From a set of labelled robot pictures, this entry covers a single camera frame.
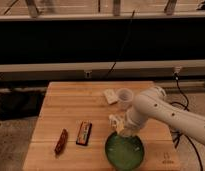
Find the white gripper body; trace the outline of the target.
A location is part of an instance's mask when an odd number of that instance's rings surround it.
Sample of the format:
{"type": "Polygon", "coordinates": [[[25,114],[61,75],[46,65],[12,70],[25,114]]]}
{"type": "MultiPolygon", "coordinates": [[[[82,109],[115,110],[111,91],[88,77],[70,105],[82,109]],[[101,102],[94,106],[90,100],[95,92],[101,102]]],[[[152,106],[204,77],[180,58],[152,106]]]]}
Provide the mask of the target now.
{"type": "Polygon", "coordinates": [[[118,134],[125,134],[126,128],[125,128],[125,121],[124,119],[119,115],[110,115],[109,121],[111,127],[118,133],[118,134]]]}

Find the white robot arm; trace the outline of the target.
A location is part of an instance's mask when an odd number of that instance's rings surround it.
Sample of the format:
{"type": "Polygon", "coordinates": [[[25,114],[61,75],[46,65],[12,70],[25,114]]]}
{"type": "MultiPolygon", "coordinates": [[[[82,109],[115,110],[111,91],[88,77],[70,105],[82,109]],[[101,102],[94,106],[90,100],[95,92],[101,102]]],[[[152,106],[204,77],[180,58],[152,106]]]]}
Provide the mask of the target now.
{"type": "Polygon", "coordinates": [[[123,117],[110,115],[110,124],[122,137],[135,136],[149,118],[161,121],[205,145],[205,116],[179,109],[166,102],[166,92],[154,86],[138,93],[123,117]]]}

